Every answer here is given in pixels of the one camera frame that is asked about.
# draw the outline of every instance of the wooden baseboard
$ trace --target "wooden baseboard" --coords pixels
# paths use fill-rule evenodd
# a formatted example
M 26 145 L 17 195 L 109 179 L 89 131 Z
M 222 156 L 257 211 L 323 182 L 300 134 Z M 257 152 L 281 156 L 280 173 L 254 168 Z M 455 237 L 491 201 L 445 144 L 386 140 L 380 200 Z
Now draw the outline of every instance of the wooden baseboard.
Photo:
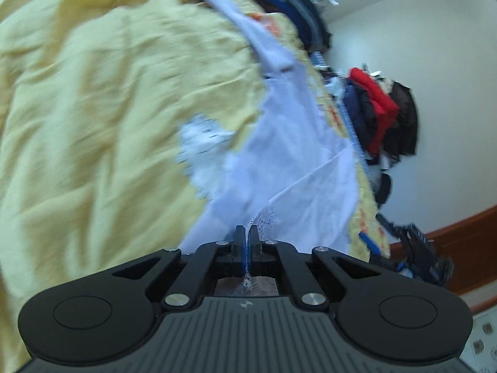
M 497 279 L 497 206 L 451 226 L 427 234 L 439 255 L 455 263 L 449 289 L 462 294 Z M 391 257 L 402 259 L 400 243 L 390 246 Z

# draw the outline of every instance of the white cloth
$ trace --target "white cloth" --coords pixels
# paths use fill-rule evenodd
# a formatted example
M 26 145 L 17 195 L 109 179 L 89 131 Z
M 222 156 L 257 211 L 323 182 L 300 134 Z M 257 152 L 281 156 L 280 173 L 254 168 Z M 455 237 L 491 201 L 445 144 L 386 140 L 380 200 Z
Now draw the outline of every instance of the white cloth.
M 176 160 L 186 163 L 185 174 L 197 187 L 199 197 L 212 199 L 222 192 L 225 173 L 233 163 L 233 154 L 228 149 L 234 134 L 201 114 L 181 126 L 182 151 Z
M 358 198 L 352 143 L 327 124 L 304 65 L 288 49 L 233 1 L 205 1 L 250 41 L 267 76 L 268 93 L 223 191 L 208 203 L 180 248 L 190 253 L 222 239 L 237 225 L 249 226 L 268 206 L 280 217 L 269 221 L 273 234 L 299 250 L 309 251 L 315 243 L 348 248 L 345 227 Z
M 347 146 L 270 199 L 250 223 L 258 227 L 261 241 L 287 241 L 301 253 L 310 253 L 315 246 L 347 253 L 349 241 L 344 232 L 356 206 L 349 191 L 351 151 L 352 146 Z
M 385 94 L 390 95 L 394 86 L 394 82 L 391 79 L 384 77 L 378 82 L 378 84 L 380 84 L 380 87 Z
M 326 91 L 333 95 L 337 101 L 343 101 L 345 95 L 344 84 L 339 77 L 333 77 L 328 84 L 325 85 Z

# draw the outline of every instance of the yellow fabric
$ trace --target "yellow fabric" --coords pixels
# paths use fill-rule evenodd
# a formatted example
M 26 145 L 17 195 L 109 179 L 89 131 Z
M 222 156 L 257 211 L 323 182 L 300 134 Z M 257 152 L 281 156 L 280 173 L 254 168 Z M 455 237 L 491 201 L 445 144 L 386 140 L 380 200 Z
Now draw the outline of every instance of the yellow fabric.
M 247 40 L 200 0 L 0 0 L 0 41 L 0 372 L 12 372 L 28 359 L 16 320 L 31 296 L 176 246 L 202 213 L 175 161 L 178 126 L 203 113 L 236 132 L 237 150 L 265 88 Z M 364 220 L 387 248 L 358 178 L 351 237 Z

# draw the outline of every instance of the hanging clothes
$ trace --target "hanging clothes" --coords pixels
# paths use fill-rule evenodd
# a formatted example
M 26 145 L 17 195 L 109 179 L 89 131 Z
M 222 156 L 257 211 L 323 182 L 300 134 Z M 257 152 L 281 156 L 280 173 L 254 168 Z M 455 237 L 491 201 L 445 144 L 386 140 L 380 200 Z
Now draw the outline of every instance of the hanging clothes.
M 411 89 L 394 82 L 390 97 L 399 107 L 399 115 L 385 134 L 383 149 L 395 162 L 401 155 L 415 155 L 417 144 L 417 109 Z
M 343 121 L 343 125 L 349 133 L 349 138 L 352 140 L 352 144 L 354 145 L 355 154 L 357 155 L 357 157 L 359 157 L 358 160 L 361 163 L 362 168 L 366 172 L 367 177 L 369 178 L 368 165 L 366 162 L 366 157 L 364 155 L 364 147 L 362 147 L 361 143 L 359 142 L 359 138 L 357 137 L 357 133 L 355 132 L 355 128 L 350 119 L 349 112 L 347 111 L 347 108 L 344 104 L 345 89 L 347 87 L 347 77 L 345 76 L 345 73 L 341 73 L 343 73 L 343 71 L 340 70 L 335 72 L 321 71 L 325 89 L 329 94 L 333 96 L 336 108 Z
M 357 95 L 357 101 L 359 102 L 361 112 L 364 116 L 364 121 L 366 122 L 368 133 L 371 136 L 376 135 L 376 131 L 378 130 L 378 122 L 376 121 L 376 114 L 374 112 L 373 105 L 371 104 L 371 100 L 369 99 L 368 92 L 350 78 L 347 79 L 347 84 L 354 87 L 355 94 Z
M 388 77 L 381 77 L 378 80 L 378 84 L 385 94 L 390 95 L 390 93 L 392 92 L 392 87 L 394 85 L 394 82 L 391 79 L 389 79 Z
M 351 69 L 350 78 L 368 92 L 369 99 L 376 114 L 378 128 L 368 147 L 368 151 L 372 155 L 377 155 L 385 133 L 397 118 L 399 107 L 392 98 L 385 95 L 381 87 L 361 69 Z
M 311 0 L 256 0 L 266 12 L 282 12 L 294 23 L 308 52 L 330 48 L 331 34 Z
M 195 251 L 237 225 L 259 224 L 261 238 L 297 250 L 330 246 L 347 252 L 346 227 L 358 200 L 353 146 L 327 124 L 305 66 L 232 0 L 205 0 L 250 41 L 267 86 L 262 114 L 180 248 Z
M 349 113 L 349 118 L 352 121 L 357 139 L 359 139 L 362 149 L 366 150 L 371 144 L 374 134 L 370 133 L 366 126 L 366 120 L 364 119 L 364 113 L 361 111 L 357 94 L 354 86 L 350 83 L 347 83 L 345 89 L 344 105 Z

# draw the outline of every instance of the metal screw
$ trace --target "metal screw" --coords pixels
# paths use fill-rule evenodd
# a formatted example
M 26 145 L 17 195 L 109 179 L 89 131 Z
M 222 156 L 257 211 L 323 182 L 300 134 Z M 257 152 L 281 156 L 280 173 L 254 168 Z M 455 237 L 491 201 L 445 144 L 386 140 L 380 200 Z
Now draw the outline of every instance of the metal screw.
M 173 293 L 170 294 L 169 296 L 166 296 L 165 300 L 167 305 L 173 306 L 173 307 L 181 307 L 190 301 L 190 298 L 182 293 Z
M 306 293 L 301 298 L 302 303 L 308 306 L 320 306 L 326 301 L 326 297 L 321 293 Z

